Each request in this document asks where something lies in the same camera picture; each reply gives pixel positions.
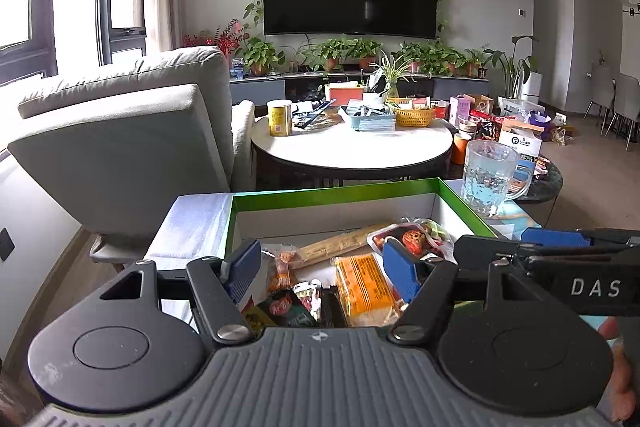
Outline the person right hand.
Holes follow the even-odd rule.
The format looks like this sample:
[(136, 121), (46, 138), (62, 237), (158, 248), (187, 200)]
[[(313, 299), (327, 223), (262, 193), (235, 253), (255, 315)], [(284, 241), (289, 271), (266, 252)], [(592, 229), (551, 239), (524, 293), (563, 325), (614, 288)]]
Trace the person right hand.
[(598, 332), (605, 340), (613, 340), (613, 372), (608, 382), (608, 403), (610, 418), (614, 423), (631, 418), (638, 405), (637, 392), (632, 380), (634, 370), (626, 355), (625, 337), (620, 332), (616, 317), (608, 317), (599, 327)]

